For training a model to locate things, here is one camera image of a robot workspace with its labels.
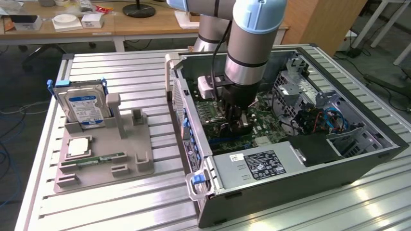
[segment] chair wheel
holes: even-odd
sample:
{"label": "chair wheel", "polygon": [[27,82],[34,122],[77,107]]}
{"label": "chair wheel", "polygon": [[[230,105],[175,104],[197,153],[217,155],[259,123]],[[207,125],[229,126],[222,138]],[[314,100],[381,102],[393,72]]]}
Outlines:
{"label": "chair wheel", "polygon": [[34,70],[34,66],[31,65],[23,65],[24,72],[31,72]]}
{"label": "chair wheel", "polygon": [[27,46],[19,45],[19,50],[20,50],[22,52],[26,52],[26,51],[28,50],[28,48],[27,48]]}
{"label": "chair wheel", "polygon": [[90,48],[95,49],[98,45],[94,42],[90,42],[89,46],[90,46]]}
{"label": "chair wheel", "polygon": [[407,76],[402,76],[402,77],[399,77],[399,79],[406,81],[409,79],[409,77]]}

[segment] aluminum workbench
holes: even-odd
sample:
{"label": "aluminum workbench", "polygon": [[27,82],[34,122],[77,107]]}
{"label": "aluminum workbench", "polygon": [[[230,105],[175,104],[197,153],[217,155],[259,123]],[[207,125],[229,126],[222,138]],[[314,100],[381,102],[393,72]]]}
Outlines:
{"label": "aluminum workbench", "polygon": [[[411,124],[326,53],[310,45],[302,47],[411,143]],[[199,230],[165,91],[165,55],[177,51],[186,50],[78,54],[62,61],[58,79],[106,77],[110,93],[121,93],[122,113],[143,108],[149,115],[155,173],[115,185],[55,194],[66,118],[53,99],[16,230]],[[317,79],[314,69],[310,72],[310,78],[326,90],[329,83]],[[353,184],[203,230],[403,230],[411,227],[410,179],[411,148]]]}

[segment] power supply label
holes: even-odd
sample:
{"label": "power supply label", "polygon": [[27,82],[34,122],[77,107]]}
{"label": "power supply label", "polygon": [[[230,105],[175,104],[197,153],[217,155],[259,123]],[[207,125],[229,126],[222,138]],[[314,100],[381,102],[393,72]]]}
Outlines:
{"label": "power supply label", "polygon": [[253,177],[257,180],[262,180],[286,173],[286,169],[275,155],[274,150],[246,155],[245,160],[253,173]]}

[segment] black lamp base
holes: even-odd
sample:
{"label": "black lamp base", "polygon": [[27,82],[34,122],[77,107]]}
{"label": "black lamp base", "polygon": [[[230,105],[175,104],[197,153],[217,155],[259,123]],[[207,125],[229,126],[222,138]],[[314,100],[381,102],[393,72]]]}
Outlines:
{"label": "black lamp base", "polygon": [[123,7],[123,13],[134,18],[149,18],[155,15],[155,8],[142,4],[138,9],[138,4],[131,4]]}

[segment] green circuit board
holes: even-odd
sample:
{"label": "green circuit board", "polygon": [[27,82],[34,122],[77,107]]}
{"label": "green circuit board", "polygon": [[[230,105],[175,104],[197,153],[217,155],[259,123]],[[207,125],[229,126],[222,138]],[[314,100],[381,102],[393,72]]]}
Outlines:
{"label": "green circuit board", "polygon": [[271,112],[271,107],[266,103],[263,93],[258,94],[257,102],[249,108],[249,113],[255,114],[257,118],[254,130],[241,137],[221,137],[221,125],[226,123],[222,102],[195,100],[195,106],[214,154],[230,153],[278,143],[287,136],[279,120]]}

